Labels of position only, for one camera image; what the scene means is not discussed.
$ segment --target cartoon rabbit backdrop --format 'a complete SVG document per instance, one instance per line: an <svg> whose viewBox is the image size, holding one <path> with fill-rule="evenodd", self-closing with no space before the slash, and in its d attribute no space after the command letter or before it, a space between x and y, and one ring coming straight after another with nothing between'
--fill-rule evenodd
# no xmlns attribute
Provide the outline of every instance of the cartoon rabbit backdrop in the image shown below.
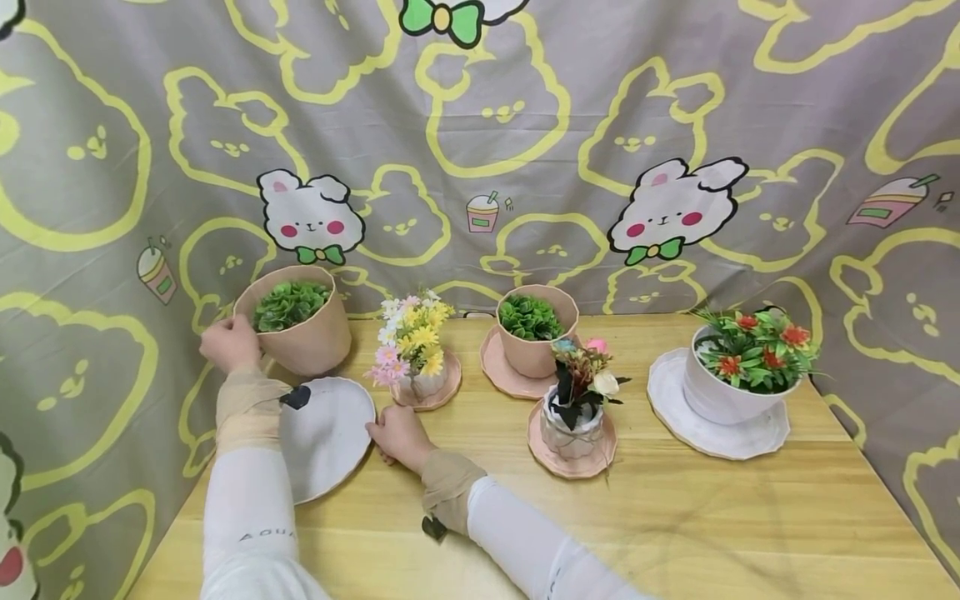
<svg viewBox="0 0 960 600"><path fill-rule="evenodd" d="M0 599L130 590L213 450L197 336L290 264L329 269L358 318L418 283L465 316L523 283L587 314L782 305L960 576L960 3L0 20Z"/></svg>

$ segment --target pink cheek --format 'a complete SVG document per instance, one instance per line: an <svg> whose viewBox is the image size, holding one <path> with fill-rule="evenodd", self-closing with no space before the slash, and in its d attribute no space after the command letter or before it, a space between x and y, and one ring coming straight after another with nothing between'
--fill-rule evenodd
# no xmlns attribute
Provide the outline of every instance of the pink cheek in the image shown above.
<svg viewBox="0 0 960 600"><path fill-rule="evenodd" d="M680 222L689 227L691 225L697 225L703 218L704 215L700 214L699 212L688 212L684 215Z"/></svg>

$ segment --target saucer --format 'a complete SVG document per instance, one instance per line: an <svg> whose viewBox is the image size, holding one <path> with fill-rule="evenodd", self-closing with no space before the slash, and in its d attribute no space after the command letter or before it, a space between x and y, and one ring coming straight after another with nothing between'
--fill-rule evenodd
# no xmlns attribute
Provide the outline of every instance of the saucer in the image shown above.
<svg viewBox="0 0 960 600"><path fill-rule="evenodd" d="M303 384L310 398L299 410L280 411L280 451L290 473L294 503L332 491L357 468L370 446L366 424L376 408L362 385L343 377Z"/></svg>
<svg viewBox="0 0 960 600"><path fill-rule="evenodd" d="M540 434L540 413L543 410L543 400L537 402L527 420L527 445L537 462L548 471L564 479L589 479L606 470L613 463L616 454L616 429L609 415L604 415L601 427L604 437L593 451L587 456L567 460L546 447Z"/></svg>
<svg viewBox="0 0 960 600"><path fill-rule="evenodd" d="M394 384L390 386L390 396L394 402L400 406L411 406L418 412L435 411L441 406L447 404L460 389L460 359L450 350L444 348L444 369L449 369L446 374L444 386L436 394L427 396L422 401L417 401L415 397L405 397L400 391L400 386Z"/></svg>
<svg viewBox="0 0 960 600"><path fill-rule="evenodd" d="M557 383L557 375L533 379L516 372L507 362L500 342L500 330L494 326L480 346L480 367L493 386L508 396L540 400L550 386Z"/></svg>
<svg viewBox="0 0 960 600"><path fill-rule="evenodd" d="M735 425L721 425L693 412L684 398L688 348L663 354L650 367L647 396L657 418L684 444L709 456L745 461L776 452L790 433L786 404Z"/></svg>

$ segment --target wooden table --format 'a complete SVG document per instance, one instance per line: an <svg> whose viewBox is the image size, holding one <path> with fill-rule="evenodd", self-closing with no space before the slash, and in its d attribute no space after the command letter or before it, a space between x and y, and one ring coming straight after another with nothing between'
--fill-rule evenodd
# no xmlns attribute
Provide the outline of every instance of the wooden table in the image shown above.
<svg viewBox="0 0 960 600"><path fill-rule="evenodd" d="M344 375L372 362L376 322L353 322ZM957 598L957 588L808 383L788 401L793 431L775 455L746 463L678 442L646 397L650 364L685 346L696 320L679 315L588 317L617 374L634 377L613 406L619 446L609 477L567 482L526 443L534 402L500 394L480 369L489 320L445 330L463 385L422 415L433 440L464 452L589 545L643 591L664 600ZM389 394L372 390L378 407ZM197 598L207 478L190 495L130 598ZM376 454L327 498L299 507L303 564L338 600L500 600L519 592L476 546L420 530L420 482Z"/></svg>

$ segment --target black tag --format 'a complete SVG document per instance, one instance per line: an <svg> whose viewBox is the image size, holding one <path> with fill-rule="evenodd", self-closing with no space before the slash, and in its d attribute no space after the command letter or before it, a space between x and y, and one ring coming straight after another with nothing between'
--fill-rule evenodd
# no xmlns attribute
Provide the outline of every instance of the black tag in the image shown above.
<svg viewBox="0 0 960 600"><path fill-rule="evenodd" d="M436 518L425 516L420 523L420 528L423 530L423 533L436 540L437 543L443 541L446 537L446 526Z"/></svg>
<svg viewBox="0 0 960 600"><path fill-rule="evenodd" d="M310 401L310 388L299 385L287 394L280 397L280 403L298 411Z"/></svg>

